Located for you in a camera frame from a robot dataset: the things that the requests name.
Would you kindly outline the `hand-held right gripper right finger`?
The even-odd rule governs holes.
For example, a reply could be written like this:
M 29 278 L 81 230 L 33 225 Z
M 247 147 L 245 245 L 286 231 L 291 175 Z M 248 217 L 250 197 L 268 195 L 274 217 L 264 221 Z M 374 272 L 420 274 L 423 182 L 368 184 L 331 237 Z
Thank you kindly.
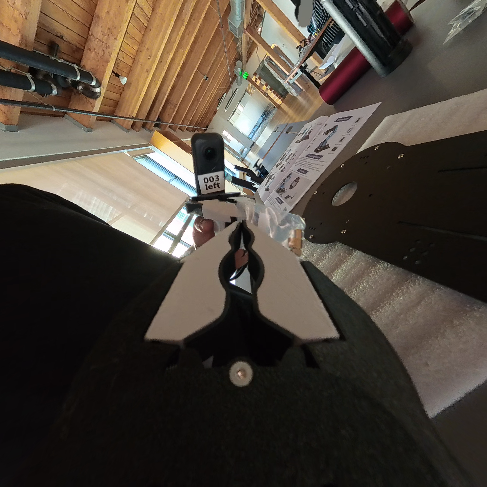
M 295 343 L 338 339 L 339 332 L 301 265 L 302 230 L 282 244 L 251 223 L 242 224 L 254 307 L 259 317 Z

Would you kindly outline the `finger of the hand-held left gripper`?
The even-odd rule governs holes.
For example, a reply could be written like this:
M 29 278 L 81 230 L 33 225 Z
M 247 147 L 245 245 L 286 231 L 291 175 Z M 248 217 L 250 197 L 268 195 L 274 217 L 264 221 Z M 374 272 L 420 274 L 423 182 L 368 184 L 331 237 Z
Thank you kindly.
M 242 212 L 235 200 L 203 201 L 203 218 L 216 222 L 216 229 L 226 229 L 234 222 L 242 222 Z
M 254 198 L 239 197 L 239 218 L 246 223 L 258 225 L 260 216 L 264 213 L 264 206 Z

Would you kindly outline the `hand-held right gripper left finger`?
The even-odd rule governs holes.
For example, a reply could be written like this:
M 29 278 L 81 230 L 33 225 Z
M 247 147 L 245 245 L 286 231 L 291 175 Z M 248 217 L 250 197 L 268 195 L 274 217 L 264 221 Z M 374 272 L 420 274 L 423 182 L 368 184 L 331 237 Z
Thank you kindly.
M 145 334 L 145 340 L 184 346 L 228 309 L 240 223 L 234 222 L 182 260 L 182 266 Z

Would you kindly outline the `clear bag of brass standoffs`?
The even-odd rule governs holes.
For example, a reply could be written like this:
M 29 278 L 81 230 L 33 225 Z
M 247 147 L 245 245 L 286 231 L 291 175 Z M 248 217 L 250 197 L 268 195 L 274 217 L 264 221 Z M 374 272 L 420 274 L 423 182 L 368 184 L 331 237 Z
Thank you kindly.
M 264 213 L 260 216 L 259 224 L 255 226 L 297 257 L 301 257 L 305 230 L 303 218 L 283 210 L 263 206 Z

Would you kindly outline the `person's left hand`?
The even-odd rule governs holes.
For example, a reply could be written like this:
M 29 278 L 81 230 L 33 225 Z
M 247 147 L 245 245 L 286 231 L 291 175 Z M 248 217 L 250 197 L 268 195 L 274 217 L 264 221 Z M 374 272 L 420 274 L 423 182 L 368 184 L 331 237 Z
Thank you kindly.
M 193 223 L 192 238 L 194 248 L 197 249 L 215 237 L 214 221 L 197 216 Z M 248 264 L 248 252 L 239 248 L 235 254 L 235 269 L 239 270 Z

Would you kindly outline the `black office chair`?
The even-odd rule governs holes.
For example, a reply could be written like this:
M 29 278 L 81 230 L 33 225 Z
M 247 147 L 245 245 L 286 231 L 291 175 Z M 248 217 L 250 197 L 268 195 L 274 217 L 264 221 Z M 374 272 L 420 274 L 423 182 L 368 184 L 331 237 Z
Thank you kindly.
M 246 189 L 253 194 L 257 191 L 259 186 L 263 183 L 265 178 L 260 177 L 254 171 L 241 164 L 234 165 L 235 171 L 242 173 L 242 177 L 231 176 L 230 183 L 236 187 Z

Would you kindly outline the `large window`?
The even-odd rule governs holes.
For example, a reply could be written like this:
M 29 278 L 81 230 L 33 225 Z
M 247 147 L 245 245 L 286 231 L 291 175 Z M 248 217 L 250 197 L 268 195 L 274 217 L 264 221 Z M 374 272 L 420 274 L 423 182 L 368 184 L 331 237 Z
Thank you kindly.
M 135 160 L 187 196 L 196 195 L 193 173 L 169 156 L 153 152 L 138 156 Z M 195 217 L 190 216 L 182 207 L 152 245 L 174 257 L 182 257 L 194 244 L 192 236 L 194 220 Z

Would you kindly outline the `grey office table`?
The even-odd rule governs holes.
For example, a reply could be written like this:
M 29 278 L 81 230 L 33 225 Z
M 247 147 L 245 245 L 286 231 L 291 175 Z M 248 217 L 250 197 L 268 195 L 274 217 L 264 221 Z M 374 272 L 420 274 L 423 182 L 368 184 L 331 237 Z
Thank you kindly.
M 276 165 L 277 161 L 287 150 L 289 145 L 295 140 L 307 121 L 290 122 L 287 124 L 280 124 L 271 134 L 271 141 L 273 142 L 269 151 L 262 160 L 262 164 L 268 173 Z

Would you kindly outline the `open instruction booklet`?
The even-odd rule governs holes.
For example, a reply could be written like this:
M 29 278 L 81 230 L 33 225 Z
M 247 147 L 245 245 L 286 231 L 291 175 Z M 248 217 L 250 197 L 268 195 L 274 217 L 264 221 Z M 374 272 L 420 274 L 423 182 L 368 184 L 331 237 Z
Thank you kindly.
M 307 123 L 259 186 L 264 205 L 290 212 L 379 106 L 380 102 Z

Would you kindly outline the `white foam sheet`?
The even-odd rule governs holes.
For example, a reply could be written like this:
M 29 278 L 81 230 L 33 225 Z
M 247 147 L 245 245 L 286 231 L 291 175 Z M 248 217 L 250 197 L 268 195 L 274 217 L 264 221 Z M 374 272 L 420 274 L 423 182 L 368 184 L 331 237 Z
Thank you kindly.
M 486 89 L 385 117 L 363 142 L 412 145 L 486 129 Z M 340 243 L 304 260 L 358 303 L 403 361 L 429 417 L 486 403 L 486 304 Z

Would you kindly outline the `thin metal ceiling rod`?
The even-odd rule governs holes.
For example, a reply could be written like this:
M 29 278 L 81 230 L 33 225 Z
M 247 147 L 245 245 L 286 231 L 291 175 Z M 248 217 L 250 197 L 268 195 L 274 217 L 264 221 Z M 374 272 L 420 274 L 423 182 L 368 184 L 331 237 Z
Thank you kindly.
M 201 127 L 196 125 L 186 125 L 186 124 L 176 124 L 174 122 L 162 121 L 162 120 L 151 120 L 151 119 L 143 119 L 137 117 L 128 117 L 122 115 L 115 115 L 115 114 L 108 114 L 108 113 L 99 113 L 99 112 L 92 112 L 80 109 L 72 109 L 66 107 L 60 107 L 52 104 L 46 103 L 35 103 L 35 102 L 25 102 L 25 101 L 18 101 L 18 100 L 11 100 L 6 98 L 1 98 L 1 105 L 3 106 L 12 106 L 12 107 L 21 107 L 21 108 L 29 108 L 29 109 L 37 109 L 37 110 L 44 110 L 48 112 L 54 113 L 64 113 L 64 114 L 80 114 L 86 116 L 94 116 L 99 118 L 108 118 L 108 119 L 118 119 L 124 121 L 131 121 L 131 122 L 142 122 L 147 124 L 159 124 L 159 125 L 168 125 L 168 126 L 176 126 L 179 128 L 184 129 L 195 129 L 195 130 L 208 130 L 208 127 Z

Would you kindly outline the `red metal tube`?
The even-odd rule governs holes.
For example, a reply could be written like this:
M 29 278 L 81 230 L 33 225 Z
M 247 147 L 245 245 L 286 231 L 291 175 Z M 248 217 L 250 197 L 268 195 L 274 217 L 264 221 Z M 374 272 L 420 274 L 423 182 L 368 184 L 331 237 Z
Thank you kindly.
M 411 14 L 403 1 L 393 1 L 385 10 L 385 14 L 399 34 L 407 33 L 413 26 Z M 350 53 L 344 57 L 320 86 L 319 93 L 322 100 L 328 105 L 333 105 L 370 67 L 369 62 L 358 48 L 353 47 Z

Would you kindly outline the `black ceiling pipes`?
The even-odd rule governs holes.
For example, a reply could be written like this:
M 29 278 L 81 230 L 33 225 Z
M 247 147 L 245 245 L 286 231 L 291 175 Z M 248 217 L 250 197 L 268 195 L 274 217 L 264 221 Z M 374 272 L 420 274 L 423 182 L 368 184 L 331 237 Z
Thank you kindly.
M 27 67 L 27 71 L 1 67 L 1 87 L 57 96 L 71 88 L 84 97 L 101 97 L 101 82 L 90 72 L 56 56 L 29 51 L 1 41 L 1 59 Z

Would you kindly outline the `black bottle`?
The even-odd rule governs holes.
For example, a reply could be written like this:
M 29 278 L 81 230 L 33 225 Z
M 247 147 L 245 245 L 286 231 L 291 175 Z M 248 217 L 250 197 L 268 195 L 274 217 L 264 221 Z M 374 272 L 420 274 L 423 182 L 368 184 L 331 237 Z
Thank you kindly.
M 324 8 L 381 77 L 411 53 L 405 39 L 377 1 L 322 1 Z

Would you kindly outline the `metal ventilation duct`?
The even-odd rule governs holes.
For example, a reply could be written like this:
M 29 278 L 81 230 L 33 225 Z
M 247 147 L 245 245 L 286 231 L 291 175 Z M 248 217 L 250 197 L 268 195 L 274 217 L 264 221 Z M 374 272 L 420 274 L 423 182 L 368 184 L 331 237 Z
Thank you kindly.
M 230 13 L 228 15 L 229 31 L 234 37 L 240 38 L 244 33 L 244 17 L 246 1 L 229 1 Z

